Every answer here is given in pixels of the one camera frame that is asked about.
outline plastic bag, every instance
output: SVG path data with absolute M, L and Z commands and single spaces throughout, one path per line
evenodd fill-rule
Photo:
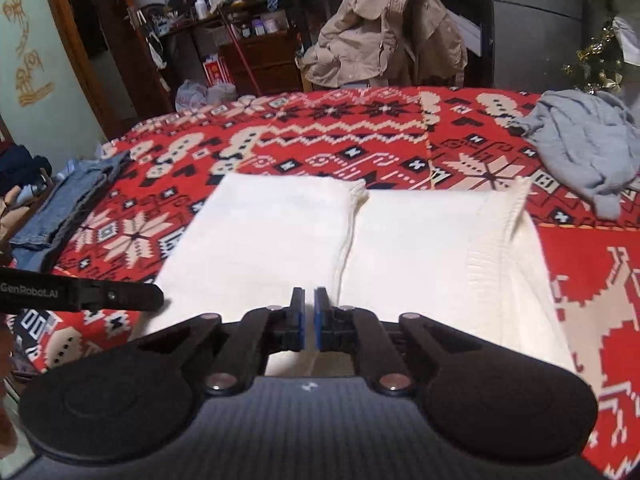
M 236 87 L 232 84 L 221 83 L 207 88 L 200 83 L 187 79 L 175 95 L 175 110 L 193 110 L 203 106 L 216 106 L 220 103 L 235 101 Z
M 175 95 L 175 111 L 202 108 L 207 105 L 207 87 L 187 79 Z

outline dark clothing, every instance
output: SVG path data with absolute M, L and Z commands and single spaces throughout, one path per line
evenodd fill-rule
M 0 196 L 6 195 L 14 186 L 40 183 L 40 168 L 51 174 L 51 165 L 45 157 L 32 157 L 24 146 L 10 146 L 0 155 Z

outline blue jeans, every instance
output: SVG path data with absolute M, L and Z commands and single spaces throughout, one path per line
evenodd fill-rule
M 106 160 L 78 160 L 75 171 L 54 188 L 37 213 L 10 241 L 16 267 L 47 272 L 86 218 L 100 191 L 113 183 L 129 152 Z

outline gray cabinet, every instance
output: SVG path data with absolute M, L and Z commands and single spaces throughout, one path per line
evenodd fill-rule
M 542 93 L 570 88 L 562 67 L 575 60 L 582 24 L 551 12 L 494 2 L 494 86 Z
M 570 88 L 562 66 L 582 44 L 582 0 L 494 0 L 494 86 Z

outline white towel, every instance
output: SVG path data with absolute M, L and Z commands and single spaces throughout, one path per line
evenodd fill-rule
M 364 193 L 364 181 L 228 174 L 162 267 L 156 284 L 169 305 L 142 332 L 205 312 L 238 321 L 254 308 L 288 305 L 296 286 L 306 290 L 309 309 L 317 286 L 337 299 Z M 315 355 L 275 354 L 267 372 L 308 374 Z
M 340 304 L 385 321 L 418 312 L 575 371 L 524 211 L 529 186 L 369 192 L 356 216 Z

